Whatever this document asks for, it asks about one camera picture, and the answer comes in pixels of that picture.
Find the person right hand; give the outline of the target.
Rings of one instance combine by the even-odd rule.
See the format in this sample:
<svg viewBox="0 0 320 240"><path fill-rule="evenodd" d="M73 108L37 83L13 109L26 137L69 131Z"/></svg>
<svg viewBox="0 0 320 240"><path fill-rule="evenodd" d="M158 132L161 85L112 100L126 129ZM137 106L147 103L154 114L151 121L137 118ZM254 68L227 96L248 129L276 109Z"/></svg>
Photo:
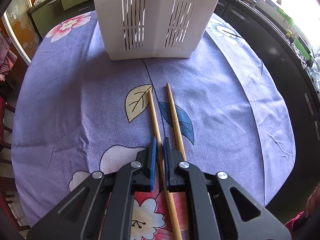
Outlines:
<svg viewBox="0 0 320 240"><path fill-rule="evenodd" d="M318 185L306 202L304 215L307 218L310 217L315 212L315 210L317 209L317 206L319 206L319 202L320 202L320 190Z"/></svg>

